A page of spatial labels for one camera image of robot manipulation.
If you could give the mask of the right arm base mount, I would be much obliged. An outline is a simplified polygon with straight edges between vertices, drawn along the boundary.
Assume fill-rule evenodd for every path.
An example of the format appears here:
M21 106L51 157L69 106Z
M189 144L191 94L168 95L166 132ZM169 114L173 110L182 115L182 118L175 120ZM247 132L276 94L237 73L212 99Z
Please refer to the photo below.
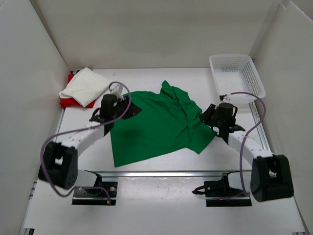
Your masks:
M202 186L195 188L194 195L204 195L207 208L218 207L251 207L250 196L244 196L243 190L231 187L230 176L239 171L224 172L219 180L205 180Z

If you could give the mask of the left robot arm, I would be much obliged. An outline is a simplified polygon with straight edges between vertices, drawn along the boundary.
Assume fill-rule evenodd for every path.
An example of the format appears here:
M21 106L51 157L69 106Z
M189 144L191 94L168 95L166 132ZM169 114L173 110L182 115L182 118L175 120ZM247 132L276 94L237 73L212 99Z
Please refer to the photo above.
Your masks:
M119 119L129 119L142 111L128 96L118 98L104 95L101 106L96 108L83 131L75 131L63 142L49 142L43 152L38 177L63 189L84 188L92 195L102 192L102 180L98 173L79 170L78 158L97 140L113 129Z

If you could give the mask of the red t-shirt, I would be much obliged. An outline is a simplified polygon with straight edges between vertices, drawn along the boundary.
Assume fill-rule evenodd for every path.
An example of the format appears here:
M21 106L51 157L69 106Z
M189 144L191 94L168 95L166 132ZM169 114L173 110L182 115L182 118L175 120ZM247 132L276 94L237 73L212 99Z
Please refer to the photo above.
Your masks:
M80 103L78 103L74 98L61 98L59 104L63 109L66 107L83 108L83 106ZM90 104L88 104L85 108L93 108L94 105L95 105L95 100L91 102Z

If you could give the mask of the white plastic basket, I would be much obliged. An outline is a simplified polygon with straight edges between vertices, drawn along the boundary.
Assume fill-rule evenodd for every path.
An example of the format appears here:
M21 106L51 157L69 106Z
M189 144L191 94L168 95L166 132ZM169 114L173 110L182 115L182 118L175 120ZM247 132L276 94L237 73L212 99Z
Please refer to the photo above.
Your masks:
M241 92L230 96L235 104L248 104L266 96L266 91L252 61L245 54L217 54L209 57L210 68L218 95Z

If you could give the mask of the green garment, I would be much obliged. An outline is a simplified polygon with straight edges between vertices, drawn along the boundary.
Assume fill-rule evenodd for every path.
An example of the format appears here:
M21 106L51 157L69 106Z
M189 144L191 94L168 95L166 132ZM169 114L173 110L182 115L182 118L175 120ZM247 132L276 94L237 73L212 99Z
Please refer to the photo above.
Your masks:
M135 91L132 103L141 112L121 119L110 131L115 167L188 148L200 154L214 131L199 119L201 108L187 92L163 81L159 93Z

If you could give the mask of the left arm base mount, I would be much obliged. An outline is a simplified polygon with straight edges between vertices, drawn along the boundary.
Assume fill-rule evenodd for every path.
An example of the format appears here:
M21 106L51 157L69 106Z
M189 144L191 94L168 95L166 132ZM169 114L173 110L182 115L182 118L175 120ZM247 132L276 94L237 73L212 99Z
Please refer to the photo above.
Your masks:
M94 187L96 189L75 189L72 198L72 205L82 206L115 206L118 190L118 181L114 178L97 176Z

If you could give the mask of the white t-shirt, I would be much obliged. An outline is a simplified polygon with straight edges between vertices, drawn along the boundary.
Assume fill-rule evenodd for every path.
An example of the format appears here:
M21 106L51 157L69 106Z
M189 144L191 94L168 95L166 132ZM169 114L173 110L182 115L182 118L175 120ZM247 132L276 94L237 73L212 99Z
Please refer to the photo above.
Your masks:
M59 93L61 98L74 98L84 108L96 100L108 87L110 80L89 68L68 76L68 84Z

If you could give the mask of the aluminium rail front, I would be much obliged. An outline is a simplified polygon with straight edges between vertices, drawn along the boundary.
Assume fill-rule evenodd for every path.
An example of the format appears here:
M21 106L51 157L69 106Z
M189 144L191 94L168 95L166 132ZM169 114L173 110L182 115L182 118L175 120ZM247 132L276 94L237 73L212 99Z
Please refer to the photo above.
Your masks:
M224 173L234 173L234 171L97 171L102 177L220 177Z

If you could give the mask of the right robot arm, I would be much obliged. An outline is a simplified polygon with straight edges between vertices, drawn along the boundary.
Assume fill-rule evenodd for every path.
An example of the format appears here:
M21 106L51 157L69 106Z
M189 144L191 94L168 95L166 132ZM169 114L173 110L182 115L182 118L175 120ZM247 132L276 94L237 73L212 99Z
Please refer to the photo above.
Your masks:
M285 155L275 155L246 136L236 123L238 108L230 103L210 104L199 116L205 125L217 128L219 138L238 151L252 167L249 192L258 202L290 198L294 195L291 171Z

